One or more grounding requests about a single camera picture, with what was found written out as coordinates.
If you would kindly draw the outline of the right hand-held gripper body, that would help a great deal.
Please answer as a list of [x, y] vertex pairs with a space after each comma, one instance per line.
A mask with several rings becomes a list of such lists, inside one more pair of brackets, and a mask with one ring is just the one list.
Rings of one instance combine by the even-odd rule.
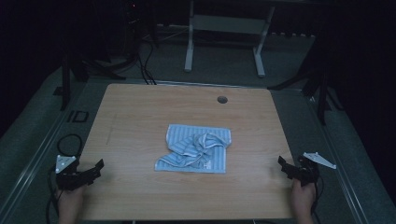
[[301, 186], [305, 186], [309, 183], [317, 183], [319, 178], [318, 166], [322, 165], [327, 168], [336, 169], [337, 165], [331, 163], [318, 152], [304, 152], [298, 157], [300, 167], [297, 168], [297, 173], [294, 178], [301, 182]]

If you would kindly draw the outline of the person's right hand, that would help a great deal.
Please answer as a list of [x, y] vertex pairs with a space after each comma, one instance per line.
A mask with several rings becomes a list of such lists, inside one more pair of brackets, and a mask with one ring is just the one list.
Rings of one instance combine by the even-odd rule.
[[310, 216], [311, 208], [316, 199], [315, 185], [309, 183], [302, 186], [297, 179], [293, 180], [291, 191], [291, 207], [297, 217]]

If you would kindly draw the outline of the blue striped towel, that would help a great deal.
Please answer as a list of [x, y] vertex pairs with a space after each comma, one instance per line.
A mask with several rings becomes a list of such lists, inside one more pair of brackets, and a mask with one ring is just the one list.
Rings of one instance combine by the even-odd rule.
[[170, 153], [155, 162], [156, 171], [226, 173], [230, 129], [170, 124], [165, 141]]

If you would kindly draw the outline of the dark equipment tower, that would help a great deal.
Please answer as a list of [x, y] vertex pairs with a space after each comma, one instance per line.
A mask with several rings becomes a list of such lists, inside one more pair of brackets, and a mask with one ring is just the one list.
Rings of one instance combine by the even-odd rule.
[[152, 43], [158, 46], [154, 4], [154, 0], [121, 0], [126, 28], [124, 47], [128, 62], [137, 59], [145, 35], [148, 35]]

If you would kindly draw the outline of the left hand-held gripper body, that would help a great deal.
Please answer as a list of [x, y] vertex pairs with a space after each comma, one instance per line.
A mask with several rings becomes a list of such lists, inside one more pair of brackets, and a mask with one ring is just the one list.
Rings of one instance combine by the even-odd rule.
[[74, 190], [88, 184], [83, 173], [77, 171], [78, 166], [79, 160], [75, 156], [57, 156], [55, 174], [59, 189]]

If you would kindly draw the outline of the metal floor rail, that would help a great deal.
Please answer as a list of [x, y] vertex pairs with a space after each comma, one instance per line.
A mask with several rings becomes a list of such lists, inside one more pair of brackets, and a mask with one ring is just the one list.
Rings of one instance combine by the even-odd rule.
[[325, 140], [327, 153], [331, 161], [336, 164], [335, 173], [348, 211], [353, 216], [353, 223], [369, 224], [362, 199], [359, 198], [361, 179], [366, 169], [364, 165], [361, 165], [361, 161], [366, 161], [361, 140], [343, 111], [331, 107], [330, 110], [325, 110], [324, 120], [321, 121], [318, 114], [319, 99], [309, 96], [306, 101], [310, 105], [311, 112]]
[[0, 224], [8, 223], [69, 113], [55, 88], [44, 84], [0, 138]]

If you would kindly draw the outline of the person's left hand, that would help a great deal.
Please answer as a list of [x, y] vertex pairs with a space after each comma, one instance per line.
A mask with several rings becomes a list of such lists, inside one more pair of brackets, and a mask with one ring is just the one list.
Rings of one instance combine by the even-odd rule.
[[86, 187], [79, 187], [74, 190], [58, 190], [58, 209], [61, 217], [77, 217], [82, 205], [83, 194]]

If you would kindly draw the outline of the black metal stand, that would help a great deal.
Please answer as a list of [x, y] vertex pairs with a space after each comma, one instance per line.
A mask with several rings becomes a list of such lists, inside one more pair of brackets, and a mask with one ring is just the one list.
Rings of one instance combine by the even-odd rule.
[[102, 76], [110, 77], [113, 79], [124, 79], [124, 77], [115, 74], [115, 71], [126, 67], [133, 61], [133, 59], [127, 59], [122, 63], [104, 66], [95, 60], [89, 59], [84, 55], [65, 54], [62, 59], [62, 85], [60, 87], [57, 87], [53, 93], [54, 95], [59, 95], [62, 97], [61, 110], [65, 111], [71, 100], [70, 72], [73, 72], [75, 74], [77, 80], [87, 81], [89, 76], [84, 70], [84, 66], [88, 65]]
[[333, 55], [332, 41], [317, 37], [307, 52], [297, 74], [286, 81], [268, 87], [268, 90], [280, 91], [307, 79], [302, 88], [302, 94], [304, 97], [313, 97], [318, 92], [317, 117], [320, 123], [325, 125], [329, 80], [334, 66]]

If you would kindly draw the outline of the white metal desk frame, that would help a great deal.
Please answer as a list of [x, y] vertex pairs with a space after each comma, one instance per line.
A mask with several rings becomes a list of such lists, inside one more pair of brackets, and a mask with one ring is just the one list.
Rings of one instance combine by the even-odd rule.
[[269, 7], [267, 16], [264, 20], [202, 15], [196, 14], [194, 12], [194, 0], [190, 0], [189, 38], [184, 71], [190, 72], [192, 70], [194, 53], [193, 33], [195, 31], [210, 31], [244, 35], [258, 35], [260, 37], [260, 42], [252, 49], [252, 52], [257, 75], [258, 77], [264, 77], [265, 71], [262, 62], [262, 48], [268, 35], [275, 9], [275, 7]]

